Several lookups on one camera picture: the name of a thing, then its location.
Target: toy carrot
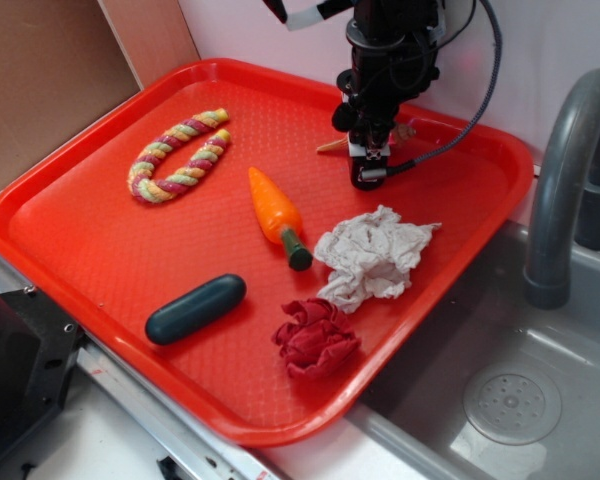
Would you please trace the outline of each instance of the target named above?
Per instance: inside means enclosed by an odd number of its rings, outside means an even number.
[[[249,168],[249,181],[262,233],[270,242],[284,246],[291,268],[306,270],[313,256],[298,238],[302,233],[300,212],[273,180],[257,168]]]

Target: braided rope toy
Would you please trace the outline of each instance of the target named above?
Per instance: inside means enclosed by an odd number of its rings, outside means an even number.
[[[193,115],[166,130],[144,147],[131,165],[127,178],[129,191],[134,198],[142,203],[162,203],[196,185],[226,150],[231,141],[227,130],[219,130],[193,154],[184,167],[164,180],[152,180],[151,177],[169,152],[180,148],[193,137],[214,130],[227,120],[229,114],[223,108]]]

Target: sink drain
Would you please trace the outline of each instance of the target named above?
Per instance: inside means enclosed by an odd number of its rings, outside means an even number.
[[[562,405],[557,387],[542,372],[525,365],[497,363],[469,381],[464,410],[485,437],[505,445],[526,445],[553,430]]]

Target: crumpled red towel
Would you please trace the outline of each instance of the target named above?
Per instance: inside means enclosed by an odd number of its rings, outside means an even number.
[[[282,347],[280,356],[292,378],[326,377],[360,347],[347,315],[328,300],[295,300],[282,310],[297,323],[283,324],[272,341]]]

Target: gray faucet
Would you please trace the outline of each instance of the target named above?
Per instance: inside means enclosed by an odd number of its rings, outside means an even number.
[[[554,309],[569,300],[574,239],[600,250],[600,69],[576,82],[545,152],[524,267],[531,305]]]

